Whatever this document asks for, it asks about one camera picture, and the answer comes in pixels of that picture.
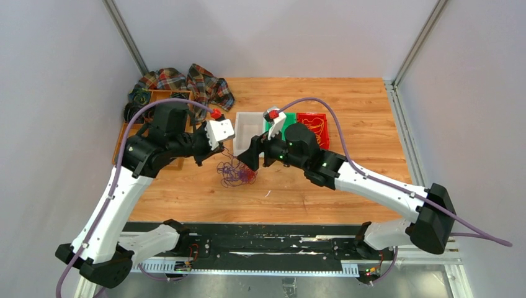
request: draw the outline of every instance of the wooden table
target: wooden table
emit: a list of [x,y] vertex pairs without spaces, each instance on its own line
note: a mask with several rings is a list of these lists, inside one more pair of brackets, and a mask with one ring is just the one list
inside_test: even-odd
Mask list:
[[[225,116],[233,122],[237,111],[265,111],[301,97],[319,97],[335,110],[356,162],[391,178],[411,181],[381,79],[228,78],[227,82],[236,103]],[[328,114],[315,102],[302,102],[287,112]],[[328,119],[330,150],[343,153],[330,114]],[[225,145],[232,149],[232,141]],[[189,158],[182,171],[162,170],[138,201],[130,220],[361,224],[399,217],[358,195],[315,186],[301,170],[284,168],[279,163],[260,168],[252,185],[224,188],[216,167],[226,160],[223,155],[215,155],[198,167]]]

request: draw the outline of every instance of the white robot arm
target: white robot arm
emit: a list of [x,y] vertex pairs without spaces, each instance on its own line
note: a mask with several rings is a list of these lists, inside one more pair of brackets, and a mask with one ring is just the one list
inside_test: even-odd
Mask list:
[[[55,256],[66,264],[78,257],[73,267],[87,280],[112,288],[126,278],[134,265],[164,251],[187,249],[183,242],[189,231],[175,220],[167,220],[140,236],[118,241],[137,200],[163,167],[174,158],[190,156],[201,165],[203,160],[223,151],[223,142],[234,138],[232,123],[222,115],[205,121],[199,129],[194,128],[193,133],[186,133],[187,111],[188,106],[179,102],[156,108],[152,123],[145,124],[148,136],[143,136],[146,129],[141,129],[138,135],[125,141],[113,196],[108,198],[106,194],[112,187],[116,168],[112,170],[105,195],[81,233],[72,243],[57,248]],[[92,226],[95,229],[86,243]]]
[[279,161],[285,166],[300,168],[305,177],[318,186],[360,194],[403,217],[385,223],[364,223],[355,238],[355,246],[362,256],[377,255],[377,251],[388,246],[407,244],[429,253],[444,252],[454,220],[418,199],[425,197],[455,213],[443,186],[433,184],[426,189],[374,173],[346,156],[321,149],[316,135],[301,123],[288,126],[282,140],[284,112],[273,107],[264,117],[272,124],[270,130],[254,136],[249,149],[238,156],[253,171],[259,168],[259,154],[263,152],[263,167]]

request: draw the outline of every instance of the red plastic tray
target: red plastic tray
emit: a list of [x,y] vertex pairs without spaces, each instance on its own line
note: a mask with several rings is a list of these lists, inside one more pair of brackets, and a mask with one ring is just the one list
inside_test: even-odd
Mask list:
[[296,122],[303,123],[316,134],[320,148],[329,150],[329,130],[325,114],[296,113]]

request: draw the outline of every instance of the gray wall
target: gray wall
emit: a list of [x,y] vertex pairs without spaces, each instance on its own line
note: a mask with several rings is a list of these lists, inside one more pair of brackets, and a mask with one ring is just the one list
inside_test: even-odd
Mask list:
[[116,0],[151,70],[393,78],[437,0]]
[[526,291],[525,12],[521,0],[451,0],[399,89],[428,182],[515,245],[458,240],[475,297]]
[[3,1],[0,40],[0,296],[54,297],[140,74],[102,1]]

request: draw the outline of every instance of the plaid cloth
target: plaid cloth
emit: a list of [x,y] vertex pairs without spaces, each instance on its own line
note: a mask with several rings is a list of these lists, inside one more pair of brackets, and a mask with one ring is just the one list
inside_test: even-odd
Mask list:
[[[234,96],[228,88],[225,79],[218,79],[208,70],[197,64],[192,64],[188,70],[188,90],[194,93],[194,100],[208,106],[212,103],[222,107],[225,111],[230,111],[234,105]],[[207,112],[201,109],[194,109],[195,118],[202,121]]]
[[[215,104],[229,111],[234,105],[234,96],[228,88],[225,79],[216,78],[205,68],[192,64],[188,70],[187,79],[175,68],[161,68],[150,71],[139,79],[128,94],[130,102],[141,106],[149,103],[151,94],[149,89],[157,90],[190,90],[194,93],[194,100],[207,106]],[[206,111],[194,108],[195,118],[198,122],[206,117]]]

